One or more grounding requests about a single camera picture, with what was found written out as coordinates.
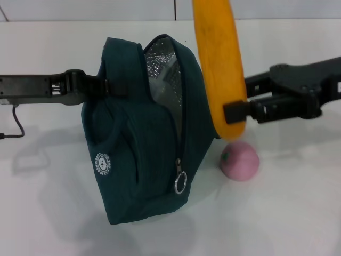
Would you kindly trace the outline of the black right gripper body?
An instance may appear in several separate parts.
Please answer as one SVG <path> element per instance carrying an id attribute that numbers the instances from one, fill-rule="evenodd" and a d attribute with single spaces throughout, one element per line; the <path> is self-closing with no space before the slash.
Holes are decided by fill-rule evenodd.
<path id="1" fill-rule="evenodd" d="M 340 57 L 306 65 L 270 67 L 272 86 L 300 98 L 315 96 L 321 105 L 340 99 Z"/>

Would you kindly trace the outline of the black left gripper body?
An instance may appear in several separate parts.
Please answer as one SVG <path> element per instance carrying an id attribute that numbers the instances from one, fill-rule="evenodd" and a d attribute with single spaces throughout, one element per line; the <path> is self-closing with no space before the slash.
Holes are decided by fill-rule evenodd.
<path id="1" fill-rule="evenodd" d="M 58 103 L 76 106 L 87 99 L 87 79 L 82 70 L 52 75 L 1 75 L 1 104 Z"/>

